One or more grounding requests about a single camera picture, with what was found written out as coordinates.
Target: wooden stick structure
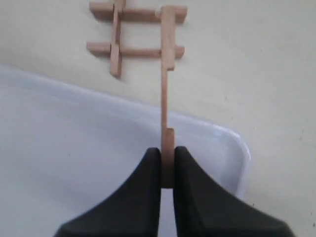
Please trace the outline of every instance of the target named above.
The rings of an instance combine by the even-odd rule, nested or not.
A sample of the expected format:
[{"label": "wooden stick structure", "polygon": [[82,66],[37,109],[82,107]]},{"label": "wooden stick structure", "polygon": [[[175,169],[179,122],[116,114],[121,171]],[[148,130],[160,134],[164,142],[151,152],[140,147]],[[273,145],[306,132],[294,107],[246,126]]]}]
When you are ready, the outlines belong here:
[{"label": "wooden stick structure", "polygon": [[[174,129],[167,127],[168,71],[175,68],[175,59],[182,58],[185,49],[175,42],[176,24],[182,24],[187,16],[185,6],[164,6],[160,11],[143,8],[128,8],[126,0],[91,2],[91,12],[98,20],[112,20],[112,40],[88,42],[87,49],[95,56],[110,57],[110,73],[116,78],[121,75],[122,57],[161,58],[161,187],[173,188]],[[161,48],[131,48],[120,44],[122,21],[161,23]]]}]

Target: white table surface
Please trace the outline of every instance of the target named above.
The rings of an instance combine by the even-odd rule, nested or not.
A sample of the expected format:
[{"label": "white table surface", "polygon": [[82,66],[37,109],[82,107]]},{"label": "white table surface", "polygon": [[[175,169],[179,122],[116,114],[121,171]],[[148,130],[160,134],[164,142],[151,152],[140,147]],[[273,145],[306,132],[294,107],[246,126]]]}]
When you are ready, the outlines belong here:
[{"label": "white table surface", "polygon": [[[316,2],[314,0],[130,0],[189,7],[177,28],[186,47],[170,73],[170,109],[233,128],[252,151],[247,203],[316,235]],[[86,51],[110,41],[88,0],[2,0],[0,63],[159,105],[159,60],[109,60]],[[160,46],[159,25],[124,23],[122,43]]]}]

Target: white plastic tray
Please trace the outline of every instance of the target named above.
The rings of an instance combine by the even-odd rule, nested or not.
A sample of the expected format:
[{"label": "white plastic tray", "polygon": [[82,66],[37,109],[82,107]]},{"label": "white plastic tray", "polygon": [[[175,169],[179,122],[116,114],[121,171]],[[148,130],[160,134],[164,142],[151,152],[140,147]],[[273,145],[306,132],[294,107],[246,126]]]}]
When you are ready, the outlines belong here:
[{"label": "white plastic tray", "polygon": [[[250,154],[229,129],[169,114],[220,185],[242,197]],[[0,65],[0,232],[52,237],[117,189],[148,147],[160,145],[160,109]],[[172,190],[163,190],[159,236],[176,236]]]}]

